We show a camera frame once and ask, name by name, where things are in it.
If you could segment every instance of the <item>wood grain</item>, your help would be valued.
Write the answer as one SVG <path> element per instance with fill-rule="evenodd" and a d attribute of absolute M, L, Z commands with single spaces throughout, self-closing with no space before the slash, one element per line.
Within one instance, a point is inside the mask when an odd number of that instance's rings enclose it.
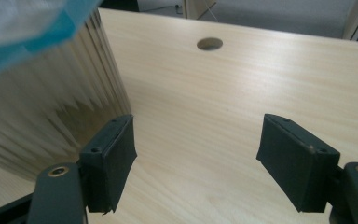
<path fill-rule="evenodd" d="M 117 212 L 89 223 L 328 223 L 329 208 L 298 214 L 255 155 L 272 113 L 339 150 L 340 165 L 358 161 L 358 43 L 100 12 L 139 157 Z M 223 47 L 198 49 L 208 36 Z M 30 189 L 10 180 L 0 194 Z"/>

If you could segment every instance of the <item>table surface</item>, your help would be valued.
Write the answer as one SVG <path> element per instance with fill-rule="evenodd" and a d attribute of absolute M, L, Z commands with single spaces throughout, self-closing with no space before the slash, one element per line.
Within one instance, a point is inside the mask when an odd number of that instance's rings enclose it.
<path fill-rule="evenodd" d="M 264 114 L 358 161 L 358 43 L 101 9 L 135 116 L 117 212 L 89 223 L 328 223 L 299 214 L 255 159 Z M 223 41 L 204 51 L 204 37 Z M 34 183 L 0 169 L 0 205 Z"/>

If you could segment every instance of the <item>grey floor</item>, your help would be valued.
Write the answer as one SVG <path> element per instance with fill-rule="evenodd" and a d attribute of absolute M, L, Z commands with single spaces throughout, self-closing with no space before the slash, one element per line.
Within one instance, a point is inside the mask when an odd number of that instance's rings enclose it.
<path fill-rule="evenodd" d="M 199 20 L 341 38 L 354 0 L 216 0 Z M 143 13 L 182 18 L 181 0 L 138 0 Z"/>

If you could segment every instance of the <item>black mount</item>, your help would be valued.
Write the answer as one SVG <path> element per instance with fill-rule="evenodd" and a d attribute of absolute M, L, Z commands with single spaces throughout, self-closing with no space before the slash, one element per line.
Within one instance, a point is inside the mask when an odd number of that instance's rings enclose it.
<path fill-rule="evenodd" d="M 109 121 L 80 152 L 77 163 L 42 171 L 33 194 L 0 208 L 0 223 L 88 223 L 89 212 L 116 211 L 136 151 L 133 116 Z"/>
<path fill-rule="evenodd" d="M 290 119 L 265 115 L 258 160 L 298 212 L 324 212 L 330 223 L 358 224 L 358 162 L 338 166 L 339 152 Z"/>

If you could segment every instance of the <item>translucent plastic sheet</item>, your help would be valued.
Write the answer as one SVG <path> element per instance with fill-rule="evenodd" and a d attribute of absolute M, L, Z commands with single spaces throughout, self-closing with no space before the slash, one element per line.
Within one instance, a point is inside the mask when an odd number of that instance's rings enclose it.
<path fill-rule="evenodd" d="M 0 71 L 0 167 L 27 179 L 79 150 L 130 105 L 95 11 L 76 34 Z"/>
<path fill-rule="evenodd" d="M 100 0 L 0 0 L 0 71 L 76 33 Z"/>

